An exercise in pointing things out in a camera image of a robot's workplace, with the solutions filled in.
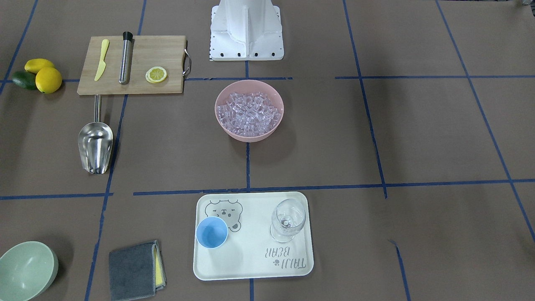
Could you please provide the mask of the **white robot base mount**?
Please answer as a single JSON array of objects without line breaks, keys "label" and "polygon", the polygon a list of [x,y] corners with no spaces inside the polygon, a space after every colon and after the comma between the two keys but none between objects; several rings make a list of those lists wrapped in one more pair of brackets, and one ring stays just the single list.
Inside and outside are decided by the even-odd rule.
[{"label": "white robot base mount", "polygon": [[284,58],[280,8],[270,0],[221,0],[211,9],[211,61]]}]

